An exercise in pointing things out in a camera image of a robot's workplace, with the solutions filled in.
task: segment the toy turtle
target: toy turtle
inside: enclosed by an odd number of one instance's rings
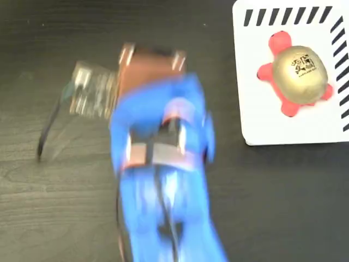
[[[326,68],[312,49],[292,46],[291,37],[285,31],[273,34],[269,47],[274,62],[262,65],[257,77],[273,86],[284,115],[293,117],[301,106],[314,106],[333,95]]]

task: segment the wood grain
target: wood grain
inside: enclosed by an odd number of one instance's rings
[[[232,3],[1,1],[1,261],[119,261],[107,126],[62,110],[50,138],[60,153],[40,165],[34,153],[75,62],[116,69],[124,41],[188,52],[214,116],[217,154],[207,179],[231,261],[347,261],[347,145],[245,145]]]

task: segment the black cable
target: black cable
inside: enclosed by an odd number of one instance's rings
[[[55,104],[55,107],[53,108],[53,111],[49,117],[49,121],[47,122],[46,126],[43,128],[43,130],[41,131],[41,135],[39,138],[39,144],[38,144],[38,149],[37,149],[37,157],[40,160],[41,159],[41,155],[43,153],[43,149],[44,149],[44,145],[45,142],[47,140],[47,137],[49,135],[49,131],[55,121],[55,119],[57,118],[59,109],[61,108],[61,98],[59,98]]]
[[[45,142],[46,142],[47,137],[49,135],[50,129],[51,129],[54,121],[57,118],[58,112],[59,112],[59,110],[61,108],[61,104],[65,100],[67,100],[69,97],[71,97],[73,95],[74,90],[75,90],[74,83],[72,83],[72,82],[68,83],[63,88],[63,91],[62,91],[61,95],[59,96],[59,99],[55,103],[55,106],[53,107],[53,110],[51,112],[49,120],[48,120],[47,124],[44,126],[43,130],[41,131],[41,135],[40,135],[40,138],[39,138],[39,144],[38,144],[38,148],[37,148],[38,160],[41,159],[41,155],[43,154],[43,149],[44,149]]]
[[[157,189],[157,196],[161,205],[161,208],[164,213],[165,217],[165,223],[170,228],[171,233],[171,242],[172,242],[172,254],[173,254],[173,262],[179,261],[179,253],[178,253],[178,236],[175,225],[172,223],[170,210],[166,207],[164,194],[163,194],[163,187],[161,183],[161,176],[160,176],[160,166],[155,166],[155,187]]]
[[[160,166],[155,167],[155,176],[154,176],[154,182],[155,187],[157,189],[157,196],[161,205],[161,208],[163,210],[164,216],[165,216],[165,223],[170,228],[171,232],[171,242],[172,242],[172,252],[173,252],[173,261],[178,262],[179,261],[179,253],[178,253],[178,237],[177,237],[177,231],[175,226],[173,225],[171,221],[171,214],[168,208],[165,204],[165,199],[163,195],[163,187],[161,183],[161,177],[160,177]],[[119,241],[119,251],[121,255],[122,262],[128,262],[128,259],[126,257],[125,252],[125,243],[122,238],[121,234],[121,223],[119,219],[119,200],[120,200],[120,175],[117,175],[117,182],[116,182],[116,227],[117,227],[117,234],[118,234],[118,241]]]

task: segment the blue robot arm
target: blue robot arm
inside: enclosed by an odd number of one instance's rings
[[[114,170],[119,174],[117,179],[133,261],[173,261],[170,241],[164,240],[158,232],[165,220],[154,184],[154,174],[158,172],[167,201],[170,199],[167,192],[171,191],[167,189],[175,191],[171,218],[174,222],[183,222],[178,261],[226,262],[209,216],[203,159],[192,171],[153,165],[122,169],[130,130],[142,138],[156,133],[166,105],[179,97],[195,108],[191,123],[181,120],[182,125],[187,126],[185,148],[197,155],[206,153],[207,160],[212,161],[215,145],[212,118],[206,114],[201,85],[194,74],[159,81],[125,96],[111,119],[111,157]]]

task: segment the white board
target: white board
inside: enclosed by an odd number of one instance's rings
[[[232,11],[240,116],[246,143],[349,141],[349,59],[339,65],[349,52],[349,1],[237,0]],[[308,46],[320,56],[334,87],[328,101],[303,106],[294,117],[281,112],[281,101],[271,85],[256,76],[261,65],[273,61],[268,41],[279,31],[289,33],[293,45]]]

